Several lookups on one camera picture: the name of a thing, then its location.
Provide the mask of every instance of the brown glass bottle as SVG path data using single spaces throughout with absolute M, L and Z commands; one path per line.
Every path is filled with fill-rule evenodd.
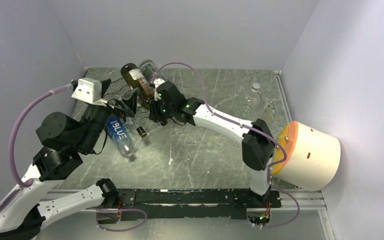
M 149 100 L 154 98 L 154 89 L 134 63 L 128 63 L 121 68 L 121 76 L 131 89 L 139 88 L 139 103 L 146 110 L 150 109 Z

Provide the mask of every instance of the black clamp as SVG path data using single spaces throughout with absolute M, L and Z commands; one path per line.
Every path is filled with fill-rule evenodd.
M 104 200 L 101 207 L 110 208 L 115 206 L 119 200 L 119 191 L 109 178 L 102 178 L 96 182 L 96 185 L 102 190 L 102 197 Z
M 252 127 L 273 138 L 269 126 L 267 126 L 265 121 L 258 118 L 255 122 L 252 122 Z M 274 151 L 275 144 L 266 137 L 252 130 L 243 134 L 242 159 L 251 169 L 256 171 L 265 170 Z
M 40 172 L 39 180 L 65 180 L 83 163 L 75 150 L 54 150 L 44 146 L 34 157 L 33 165 Z

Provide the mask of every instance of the gray marble floor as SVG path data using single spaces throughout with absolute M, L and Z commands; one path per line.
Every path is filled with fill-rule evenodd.
M 238 106 L 253 82 L 261 84 L 260 107 L 255 116 L 265 120 L 275 138 L 288 124 L 281 94 L 272 71 L 200 69 L 210 104 L 227 114 L 238 116 Z M 164 73 L 187 97 L 203 99 L 203 89 L 196 74 L 189 69 L 167 69 Z M 113 81 L 121 78 L 119 68 L 89 68 L 87 77 Z M 123 79 L 110 86 L 107 93 L 118 91 L 126 83 Z M 106 99 L 117 98 L 109 94 Z M 73 117 L 79 120 L 86 104 L 78 102 Z M 179 126 L 169 121 L 160 126 L 148 119 L 140 122 L 148 133 L 140 138 L 135 128 L 128 128 L 134 148 L 133 155 L 125 158 L 110 139 L 103 152 L 82 156 L 83 164 L 77 168 L 61 189 L 83 189 L 100 178 L 110 178 L 118 188 L 247 188 L 250 184 L 249 168 L 242 161 L 241 146 L 233 140 L 204 127 Z M 104 140 L 102 134 L 95 150 Z M 275 181 L 281 188 L 292 184 Z

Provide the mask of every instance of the white bracket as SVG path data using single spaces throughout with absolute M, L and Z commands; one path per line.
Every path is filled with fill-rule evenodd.
M 87 104 L 106 106 L 105 100 L 101 99 L 102 83 L 101 81 L 85 77 L 80 78 L 72 98 L 85 102 Z
M 158 92 L 157 92 L 157 88 L 158 88 L 161 84 L 163 84 L 163 83 L 165 83 L 165 82 L 166 82 L 166 81 L 164 81 L 164 80 L 161 79 L 161 78 L 157 78 L 157 79 L 155 79 L 155 80 L 153 81 L 153 84 L 155 85 L 155 92 L 154 92 L 154 99 L 155 99 L 155 101 L 158 101 L 158 100 L 161 99 L 160 95 L 159 95 Z
M 71 214 L 101 205 L 104 201 L 102 194 L 103 192 L 99 186 L 92 185 L 85 190 L 59 199 L 40 202 L 37 209 L 40 215 L 46 217 L 40 229 L 43 230 L 53 222 Z
M 5 196 L 6 199 L 14 190 L 20 189 L 10 204 L 0 212 L 0 233 L 8 232 L 18 228 L 24 221 L 26 215 L 43 198 L 43 196 L 52 190 L 64 180 L 40 181 L 41 176 L 36 165 L 31 164 L 28 167 L 22 180 L 33 179 L 33 184 L 27 188 L 21 188 L 18 184 Z

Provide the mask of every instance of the small glass bottle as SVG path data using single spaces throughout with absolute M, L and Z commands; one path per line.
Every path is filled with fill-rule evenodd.
M 149 59 L 144 60 L 139 64 L 138 68 L 142 72 L 145 79 L 149 82 L 149 84 L 153 85 L 154 81 L 152 81 L 152 78 L 154 74 L 157 72 L 157 70 L 159 69 L 159 67 L 157 67 L 155 62 Z M 160 78 L 166 82 L 169 81 L 166 75 L 164 75 L 163 71 L 160 71 L 158 75 L 155 76 L 155 79 L 157 78 Z
M 106 132 L 120 154 L 124 157 L 128 157 L 133 151 L 132 139 L 123 126 L 123 122 L 120 119 L 111 116 L 106 122 Z
M 260 84 L 254 82 L 251 89 L 239 98 L 236 116 L 244 120 L 256 120 L 260 106 Z

